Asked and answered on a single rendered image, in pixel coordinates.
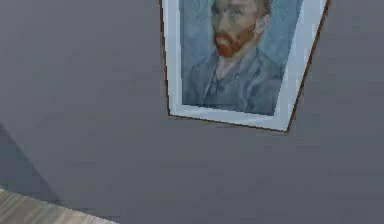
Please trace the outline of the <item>framed portrait painting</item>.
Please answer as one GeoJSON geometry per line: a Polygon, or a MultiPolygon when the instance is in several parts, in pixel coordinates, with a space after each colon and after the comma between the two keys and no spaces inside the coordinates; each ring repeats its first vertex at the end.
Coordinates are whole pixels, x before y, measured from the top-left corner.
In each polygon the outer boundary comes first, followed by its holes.
{"type": "Polygon", "coordinates": [[[167,112],[289,130],[330,0],[159,0],[167,112]]]}

